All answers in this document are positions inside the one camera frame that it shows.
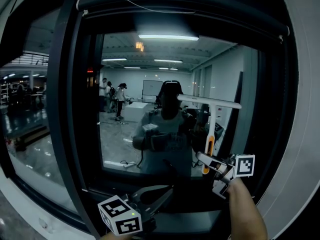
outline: railing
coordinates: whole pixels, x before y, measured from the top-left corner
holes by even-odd
[[[48,60],[48,55],[25,52],[23,55],[15,58],[10,63],[48,66]]]

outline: white wire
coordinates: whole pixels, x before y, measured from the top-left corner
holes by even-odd
[[[161,11],[161,10],[152,10],[152,9],[148,9],[148,8],[145,8],[143,6],[140,6],[134,2],[131,2],[130,0],[127,0],[128,2],[130,2],[131,4],[135,5],[135,6],[138,6],[140,8],[143,8],[143,9],[146,9],[148,11],[151,11],[151,12],[156,12],[156,13],[163,13],[163,14],[195,14],[196,12],[195,11]]]

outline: whiteboard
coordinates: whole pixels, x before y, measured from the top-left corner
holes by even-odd
[[[163,81],[143,80],[142,95],[158,96]]]

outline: glass pane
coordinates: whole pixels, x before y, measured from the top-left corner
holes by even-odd
[[[177,95],[234,102],[245,49],[207,36],[190,40],[105,34],[99,79],[103,166],[139,174],[201,176],[195,154],[204,152],[212,108],[181,102]],[[216,108],[215,156],[231,112]]]
[[[76,213],[58,168],[47,117],[47,67],[59,12],[33,21],[23,55],[0,69],[1,118],[17,175],[46,198]]]

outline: gray t-shirt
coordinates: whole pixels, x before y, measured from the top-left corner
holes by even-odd
[[[139,122],[134,136],[144,137],[143,126],[154,124],[157,130],[167,134],[165,142],[163,142],[162,151],[143,151],[143,161],[140,165],[141,172],[144,174],[169,174],[169,167],[163,162],[168,160],[177,170],[179,176],[190,177],[192,166],[192,147],[188,143],[187,136],[179,132],[179,126],[185,122],[182,111],[170,120],[164,120],[161,116],[161,109],[155,110],[153,113],[146,112]]]

